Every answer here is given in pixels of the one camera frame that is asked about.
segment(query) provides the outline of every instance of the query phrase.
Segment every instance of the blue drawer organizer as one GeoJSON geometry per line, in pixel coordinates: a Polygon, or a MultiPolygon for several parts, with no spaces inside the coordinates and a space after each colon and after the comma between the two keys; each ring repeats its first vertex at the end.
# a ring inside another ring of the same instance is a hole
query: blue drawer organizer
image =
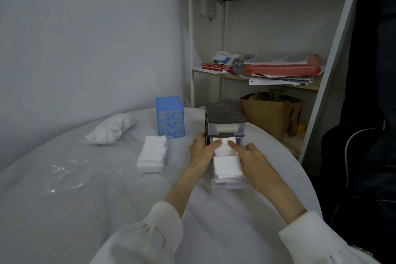
{"type": "Polygon", "coordinates": [[[184,107],[177,96],[157,97],[158,135],[173,138],[184,137],[184,107]]]}

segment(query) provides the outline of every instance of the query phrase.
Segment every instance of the white wall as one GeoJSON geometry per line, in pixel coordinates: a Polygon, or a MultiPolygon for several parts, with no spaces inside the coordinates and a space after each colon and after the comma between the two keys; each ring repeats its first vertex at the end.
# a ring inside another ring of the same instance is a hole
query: white wall
{"type": "Polygon", "coordinates": [[[183,97],[181,0],[0,0],[0,171],[88,121],[183,97]]]}
{"type": "MultiPolygon", "coordinates": [[[[319,55],[325,64],[333,42],[341,11],[345,0],[241,0],[229,2],[226,18],[225,51],[259,54],[263,52],[308,51],[319,55]]],[[[210,60],[219,40],[213,44],[208,33],[218,30],[222,16],[217,15],[212,22],[195,15],[195,47],[199,57],[210,60]]],[[[323,134],[339,122],[339,113],[344,99],[344,84],[347,71],[347,51],[337,65],[330,92],[324,103],[324,112],[318,118],[308,152],[304,158],[304,167],[317,174],[320,169],[320,141],[323,134]]],[[[218,78],[211,77],[211,100],[218,99],[218,78]]],[[[207,83],[197,84],[196,105],[205,103],[202,92],[206,92],[207,83]]],[[[250,86],[244,82],[223,81],[222,99],[238,99],[246,94],[266,91],[267,86],[250,86]]],[[[301,123],[308,125],[316,93],[299,89],[288,89],[288,95],[304,100],[301,123]]]]}

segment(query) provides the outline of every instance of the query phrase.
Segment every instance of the white table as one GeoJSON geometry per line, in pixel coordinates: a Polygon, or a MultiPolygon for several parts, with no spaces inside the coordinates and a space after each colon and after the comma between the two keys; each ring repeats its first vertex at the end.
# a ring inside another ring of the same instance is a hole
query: white table
{"type": "MultiPolygon", "coordinates": [[[[99,122],[69,131],[33,150],[0,174],[0,255],[4,263],[87,263],[119,228],[141,221],[189,162],[191,142],[204,131],[204,110],[185,108],[186,136],[172,140],[171,165],[139,174],[136,157],[146,135],[157,135],[155,109],[139,117],[114,146],[79,143],[99,122]]],[[[248,123],[253,142],[308,210],[319,213],[302,167],[272,136],[248,123]]],[[[210,194],[210,172],[195,187],[183,216],[177,263],[292,263],[278,237],[285,223],[252,188],[210,194]]]]}

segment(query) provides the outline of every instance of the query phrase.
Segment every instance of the wall socket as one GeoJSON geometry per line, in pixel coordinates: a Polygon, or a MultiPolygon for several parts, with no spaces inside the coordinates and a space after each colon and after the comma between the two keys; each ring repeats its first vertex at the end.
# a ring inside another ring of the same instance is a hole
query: wall socket
{"type": "Polygon", "coordinates": [[[210,20],[215,17],[214,0],[201,0],[201,16],[209,18],[210,20]]]}

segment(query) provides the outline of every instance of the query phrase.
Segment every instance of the yellow object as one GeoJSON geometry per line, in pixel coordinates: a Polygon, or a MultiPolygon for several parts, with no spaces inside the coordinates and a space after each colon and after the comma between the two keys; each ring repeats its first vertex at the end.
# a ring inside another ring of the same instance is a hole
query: yellow object
{"type": "Polygon", "coordinates": [[[306,126],[305,126],[305,125],[302,125],[302,124],[299,124],[299,125],[298,125],[298,130],[297,130],[297,132],[298,132],[299,134],[301,134],[301,133],[303,133],[303,132],[306,132],[306,126]]]}

